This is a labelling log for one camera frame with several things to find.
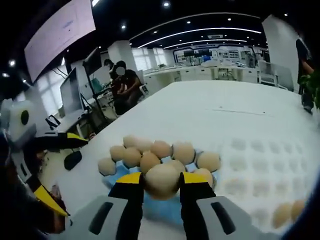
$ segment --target projection screen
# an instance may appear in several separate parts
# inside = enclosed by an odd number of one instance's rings
[[[24,49],[32,82],[58,54],[94,30],[96,26],[90,0],[72,0],[59,9]]]

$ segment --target black ceiling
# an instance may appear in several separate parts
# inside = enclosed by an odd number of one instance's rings
[[[16,69],[26,71],[24,47],[37,29],[59,8],[69,0],[32,0],[32,1],[5,1],[2,8],[7,15],[1,16],[2,32],[6,34],[2,54],[0,55],[0,70],[8,70],[8,60],[16,59]],[[74,62],[85,58],[95,47],[102,46],[107,50],[116,40],[130,40],[134,36],[145,33],[131,40],[132,47],[139,47],[145,43],[179,32],[203,29],[232,27],[262,32],[262,34],[239,30],[206,30],[185,33],[154,42],[146,47],[167,47],[183,42],[204,40],[207,35],[227,35],[227,39],[248,40],[251,45],[260,44],[266,47],[261,22],[270,14],[284,17],[284,13],[291,15],[292,1],[289,0],[168,0],[169,7],[163,6],[164,0],[100,0],[92,9],[96,31],[75,42],[69,52],[63,52],[53,61],[53,65],[60,62],[62,55]],[[17,16],[8,21],[8,16]]]

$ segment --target brown egg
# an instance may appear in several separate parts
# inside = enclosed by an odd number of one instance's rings
[[[104,176],[114,175],[116,173],[116,164],[110,157],[103,158],[98,162],[98,170]]]
[[[196,160],[199,169],[208,169],[211,173],[220,169],[220,156],[217,153],[204,151]]]
[[[178,191],[179,172],[170,164],[158,164],[145,175],[145,190],[156,200],[167,200]]]
[[[141,153],[135,147],[128,147],[123,154],[123,163],[128,168],[133,168],[139,165],[141,160]]]
[[[110,156],[113,161],[117,162],[124,159],[126,148],[122,145],[116,145],[110,147]]]
[[[210,187],[213,186],[214,177],[212,176],[211,172],[209,172],[208,169],[199,168],[199,169],[195,170],[193,173],[202,175],[205,178],[205,180],[209,183]]]
[[[297,218],[300,216],[304,208],[305,208],[304,200],[297,200],[293,203],[292,209],[291,209],[291,219],[293,222],[297,220]]]
[[[178,160],[167,161],[165,164],[172,165],[178,171],[178,173],[186,171],[186,167]]]
[[[135,147],[140,151],[140,153],[144,153],[150,151],[152,144],[153,143],[150,140],[138,138],[135,142]]]
[[[160,159],[150,151],[143,153],[140,161],[140,171],[146,174],[155,165],[161,164]]]
[[[127,135],[123,137],[123,146],[126,148],[135,147],[137,142],[137,138],[133,135]]]
[[[171,146],[165,141],[154,141],[150,151],[159,159],[162,159],[171,155]]]
[[[177,142],[173,144],[173,158],[179,160],[184,165],[193,162],[196,152],[190,142]]]
[[[290,218],[291,206],[292,205],[290,203],[286,202],[280,204],[274,210],[272,217],[272,225],[275,229],[280,228],[288,221],[288,219]]]

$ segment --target person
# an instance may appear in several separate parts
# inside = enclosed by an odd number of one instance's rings
[[[136,72],[127,69],[124,61],[113,64],[110,59],[106,59],[104,65],[110,67],[109,74],[112,79],[111,89],[115,112],[122,115],[137,105],[139,98],[142,96],[139,89],[142,84]],[[124,75],[117,74],[117,68],[119,67],[125,69]]]
[[[298,53],[298,81],[303,75],[309,75],[314,72],[313,64],[312,64],[312,56],[311,53],[305,44],[304,37],[302,32],[299,29],[296,29],[296,32],[299,35],[299,38],[295,42],[296,50]],[[314,107],[314,102],[311,93],[302,85],[299,87],[299,92],[301,95],[301,103],[303,108],[311,113],[312,108]]]

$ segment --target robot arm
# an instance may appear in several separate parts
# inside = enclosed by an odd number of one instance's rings
[[[12,100],[4,100],[0,113],[1,127],[8,145],[6,162],[13,161],[21,180],[40,201],[60,215],[67,216],[68,213],[57,204],[26,162],[36,161],[36,154],[43,150],[79,148],[88,144],[88,141],[72,133],[52,132],[36,137],[36,113],[29,101],[13,103]]]
[[[226,197],[216,196],[203,176],[182,172],[181,216],[188,240],[277,240],[251,223],[250,216]],[[109,196],[99,196],[73,217],[58,240],[137,240],[142,219],[144,176],[119,178]]]

